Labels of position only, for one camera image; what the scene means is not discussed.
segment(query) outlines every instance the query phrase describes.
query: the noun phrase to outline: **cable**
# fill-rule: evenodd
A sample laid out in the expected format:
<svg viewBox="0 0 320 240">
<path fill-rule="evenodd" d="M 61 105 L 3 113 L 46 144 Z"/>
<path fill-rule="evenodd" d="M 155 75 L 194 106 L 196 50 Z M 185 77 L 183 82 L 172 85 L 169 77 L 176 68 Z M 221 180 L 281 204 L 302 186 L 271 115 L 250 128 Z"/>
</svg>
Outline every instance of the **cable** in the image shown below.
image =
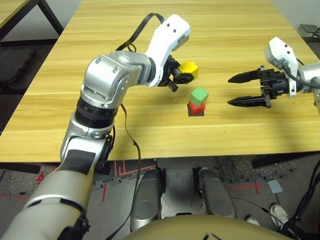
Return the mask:
<svg viewBox="0 0 320 240">
<path fill-rule="evenodd" d="M 275 194 L 275 197 L 276 197 L 276 202 L 280 205 L 278 193 Z"/>
<path fill-rule="evenodd" d="M 132 34 L 132 36 L 123 44 L 121 44 L 117 49 L 116 51 L 120 51 L 120 50 L 123 50 L 124 48 L 128 48 L 129 51 L 133 52 L 129 46 L 132 46 L 132 43 L 137 39 L 137 37 L 140 35 L 140 33 L 142 32 L 142 30 L 145 28 L 145 26 L 147 25 L 147 23 L 150 21 L 150 19 L 153 17 L 153 16 L 156 16 L 160 23 L 163 23 L 166 19 L 161 16 L 160 14 L 158 13 L 149 13 L 143 20 L 142 22 L 139 24 L 139 26 L 136 28 L 136 30 L 134 31 L 134 33 Z"/>
<path fill-rule="evenodd" d="M 296 60 L 297 60 L 301 65 L 305 65 L 299 58 L 296 58 Z"/>
<path fill-rule="evenodd" d="M 115 140 L 116 140 L 116 128 L 115 128 L 115 125 L 113 125 L 112 131 L 113 131 L 113 136 L 112 136 L 112 141 L 111 141 L 111 150 L 114 148 L 114 143 L 115 143 Z"/>
<path fill-rule="evenodd" d="M 298 207 L 296 208 L 294 215 L 284 224 L 284 226 L 282 228 L 283 232 L 292 228 L 292 226 L 295 227 L 296 223 L 298 221 L 300 221 L 302 214 L 304 213 L 304 211 L 308 207 L 309 202 L 311 201 L 311 199 L 315 193 L 316 186 L 320 182 L 320 173 L 318 173 L 316 175 L 319 168 L 320 168 L 320 159 L 312 171 L 308 190 L 306 191 L 306 193 L 303 195 L 302 199 L 300 200 L 300 203 L 298 204 Z"/>
<path fill-rule="evenodd" d="M 140 172 L 141 172 L 141 151 L 140 151 L 140 147 L 139 147 L 138 143 L 134 140 L 134 138 L 128 132 L 128 129 L 127 129 L 127 110 L 126 110 L 126 108 L 125 108 L 125 106 L 123 104 L 121 104 L 121 108 L 122 108 L 122 110 L 124 112 L 124 128 L 125 128 L 125 131 L 126 131 L 127 135 L 129 136 L 129 138 L 131 139 L 131 141 L 133 142 L 133 145 L 136 147 L 136 150 L 138 152 L 138 171 L 137 171 L 136 179 L 135 179 L 135 185 L 134 185 L 134 190 L 133 190 L 133 199 L 132 199 L 132 205 L 131 205 L 130 213 L 128 214 L 128 216 L 126 217 L 124 222 L 121 224 L 121 226 L 117 230 L 115 230 L 112 234 L 110 234 L 105 240 L 113 239 L 114 236 L 119 232 L 119 230 L 128 221 L 128 219 L 129 219 L 129 217 L 130 217 L 130 215 L 132 213 L 132 209 L 133 209 L 134 202 L 135 202 L 135 199 L 136 199 L 136 193 L 137 193 L 138 183 L 139 183 L 139 179 L 140 179 Z"/>
<path fill-rule="evenodd" d="M 145 28 L 145 26 L 147 25 L 147 23 L 150 21 L 150 19 L 153 17 L 153 16 L 156 16 L 160 23 L 163 23 L 166 19 L 161 16 L 160 14 L 158 13 L 149 13 L 143 20 L 142 22 L 139 24 L 139 26 L 136 28 L 136 30 L 134 31 L 134 33 L 132 34 L 132 36 L 123 44 L 121 44 L 117 49 L 116 51 L 120 51 L 120 50 L 123 50 L 124 48 L 128 48 L 128 50 L 130 52 L 137 52 L 137 48 L 136 46 L 133 44 L 133 42 L 137 39 L 137 37 L 140 35 L 140 33 L 142 32 L 142 30 Z M 124 220 L 123 224 L 121 224 L 121 226 L 115 230 L 112 234 L 110 234 L 105 240 L 111 240 L 118 232 L 119 230 L 126 224 L 126 222 L 128 221 L 130 215 L 131 215 L 131 212 L 132 212 L 132 209 L 133 209 L 133 206 L 134 206 L 134 202 L 135 202 L 135 199 L 136 199 L 136 192 L 137 192 L 137 188 L 138 188 L 138 183 L 139 183 L 139 179 L 140 179 L 140 172 L 141 172 L 141 151 L 140 151 L 140 147 L 138 145 L 138 143 L 134 140 L 134 138 L 130 135 L 130 133 L 128 132 L 128 129 L 127 129 L 127 111 L 126 111 L 126 108 L 123 104 L 121 104 L 121 108 L 124 112 L 124 116 L 125 116 L 125 119 L 124 119 L 124 127 L 125 127 L 125 131 L 127 133 L 127 135 L 129 136 L 129 138 L 131 139 L 131 141 L 133 142 L 133 145 L 135 145 L 136 147 L 136 150 L 138 152 L 138 171 L 137 171 L 137 174 L 136 174 L 136 179 L 135 179 L 135 185 L 134 185 L 134 190 L 133 190 L 133 199 L 132 199 L 132 205 L 131 205 L 131 210 L 130 210 L 130 213 L 129 215 L 126 217 L 126 219 Z M 111 146 L 113 147 L 114 146 L 114 142 L 115 142 L 115 138 L 116 138 L 116 129 L 115 129 L 115 126 L 113 126 L 113 139 L 112 139 L 112 143 L 111 143 Z"/>
<path fill-rule="evenodd" d="M 252 201 L 248 201 L 248 200 L 245 200 L 245 199 L 242 199 L 242 198 L 238 198 L 238 197 L 231 197 L 232 199 L 236 199 L 236 200 L 240 200 L 240 201 L 243 201 L 243 202 L 246 202 L 246 203 L 249 203 L 249 204 L 252 204 L 258 208 L 260 208 L 262 211 L 264 211 L 266 214 L 269 214 L 271 217 L 273 217 L 275 220 L 277 220 L 279 223 L 282 223 L 282 221 L 277 218 L 275 215 L 273 215 L 272 213 L 270 213 L 266 208 L 262 207 L 262 206 L 259 206 L 258 204 L 252 202 Z M 291 229 L 288 229 L 288 231 L 293 235 L 295 236 L 295 233 L 294 231 L 292 231 Z"/>
<path fill-rule="evenodd" d="M 303 80 L 301 80 L 300 78 L 297 78 L 297 77 L 293 76 L 293 75 L 291 74 L 291 69 L 288 67 L 288 64 L 287 64 L 287 63 L 284 63 L 284 64 L 282 65 L 282 68 L 283 68 L 283 70 L 285 71 L 285 73 L 286 73 L 292 80 L 296 81 L 297 83 L 300 83 L 300 84 L 302 84 L 302 85 L 308 86 L 308 87 L 310 87 L 310 88 L 320 89 L 320 85 L 319 85 L 319 84 L 318 84 L 318 85 L 313 85 L 313 84 L 311 84 L 311 83 L 309 83 L 309 82 L 303 81 Z"/>
</svg>

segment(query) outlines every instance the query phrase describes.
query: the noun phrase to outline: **gray carpet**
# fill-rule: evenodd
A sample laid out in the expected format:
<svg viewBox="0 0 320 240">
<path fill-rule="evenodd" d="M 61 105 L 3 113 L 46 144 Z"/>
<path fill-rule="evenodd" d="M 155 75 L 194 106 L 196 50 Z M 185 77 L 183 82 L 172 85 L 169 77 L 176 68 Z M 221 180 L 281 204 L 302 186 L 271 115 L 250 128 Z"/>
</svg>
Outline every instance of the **gray carpet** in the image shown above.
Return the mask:
<svg viewBox="0 0 320 240">
<path fill-rule="evenodd" d="M 32 47 L 0 48 L 0 81 L 7 84 L 16 82 L 36 55 Z"/>
</svg>

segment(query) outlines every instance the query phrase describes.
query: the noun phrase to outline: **wooden table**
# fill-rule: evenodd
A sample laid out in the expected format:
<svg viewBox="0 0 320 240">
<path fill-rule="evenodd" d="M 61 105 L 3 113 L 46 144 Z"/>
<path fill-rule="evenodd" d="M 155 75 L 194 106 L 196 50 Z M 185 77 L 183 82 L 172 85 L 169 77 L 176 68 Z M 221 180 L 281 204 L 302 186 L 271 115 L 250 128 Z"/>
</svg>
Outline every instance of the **wooden table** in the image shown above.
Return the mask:
<svg viewBox="0 0 320 240">
<path fill-rule="evenodd" d="M 0 0 L 0 28 L 29 0 Z"/>
<path fill-rule="evenodd" d="M 239 96 L 259 95 L 259 81 L 228 83 L 237 73 L 266 64 L 264 48 L 278 36 L 306 64 L 318 61 L 290 23 L 268 0 L 83 0 L 0 137 L 3 162 L 57 162 L 69 118 L 75 110 L 86 67 L 101 53 L 126 41 L 150 12 L 178 14 L 191 25 L 190 40 L 172 55 L 194 60 L 199 77 L 173 93 L 167 87 L 135 86 L 124 105 L 128 129 L 143 158 L 243 155 L 317 151 L 319 117 L 311 94 L 285 95 L 272 108 L 227 104 Z M 135 42 L 144 53 L 153 19 Z M 188 117 L 189 94 L 209 92 L 205 116 Z M 110 160 L 137 158 L 124 130 L 121 109 Z"/>
</svg>

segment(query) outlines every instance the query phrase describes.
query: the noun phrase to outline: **block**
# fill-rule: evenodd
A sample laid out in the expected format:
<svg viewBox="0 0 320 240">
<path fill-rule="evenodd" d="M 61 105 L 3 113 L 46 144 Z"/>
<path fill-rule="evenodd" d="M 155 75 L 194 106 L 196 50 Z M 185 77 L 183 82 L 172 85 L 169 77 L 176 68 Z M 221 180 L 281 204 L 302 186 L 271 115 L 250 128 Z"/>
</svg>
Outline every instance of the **block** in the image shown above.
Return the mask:
<svg viewBox="0 0 320 240">
<path fill-rule="evenodd" d="M 194 61 L 185 61 L 180 66 L 178 66 L 178 70 L 182 73 L 189 73 L 194 76 L 194 79 L 198 77 L 198 69 L 199 67 Z"/>
<path fill-rule="evenodd" d="M 201 114 L 205 111 L 206 105 L 203 103 L 200 106 L 197 106 L 192 102 L 189 102 L 189 108 L 192 114 Z"/>
<path fill-rule="evenodd" d="M 202 87 L 197 87 L 195 90 L 191 92 L 189 102 L 192 102 L 197 107 L 200 107 L 202 104 L 206 102 L 208 95 L 209 93 Z"/>
<path fill-rule="evenodd" d="M 273 194 L 281 193 L 283 191 L 277 180 L 268 181 L 268 185 Z"/>
</svg>

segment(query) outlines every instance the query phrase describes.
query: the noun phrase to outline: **shoe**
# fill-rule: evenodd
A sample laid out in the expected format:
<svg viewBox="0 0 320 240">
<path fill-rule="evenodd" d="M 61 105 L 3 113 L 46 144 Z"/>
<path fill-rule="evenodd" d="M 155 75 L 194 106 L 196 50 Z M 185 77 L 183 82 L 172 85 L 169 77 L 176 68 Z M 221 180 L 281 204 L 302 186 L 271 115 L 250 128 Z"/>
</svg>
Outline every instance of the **shoe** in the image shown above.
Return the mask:
<svg viewBox="0 0 320 240">
<path fill-rule="evenodd" d="M 248 215 L 248 216 L 245 217 L 244 220 L 246 222 L 250 223 L 250 224 L 253 224 L 253 225 L 256 225 L 256 226 L 261 226 L 259 224 L 258 220 L 254 216 Z"/>
<path fill-rule="evenodd" d="M 271 217 L 274 224 L 281 230 L 282 227 L 285 225 L 286 222 L 289 221 L 289 215 L 286 213 L 286 211 L 283 209 L 282 206 L 280 206 L 277 203 L 274 203 L 270 206 L 270 213 L 274 215 L 278 220 L 276 220 L 273 216 Z"/>
</svg>

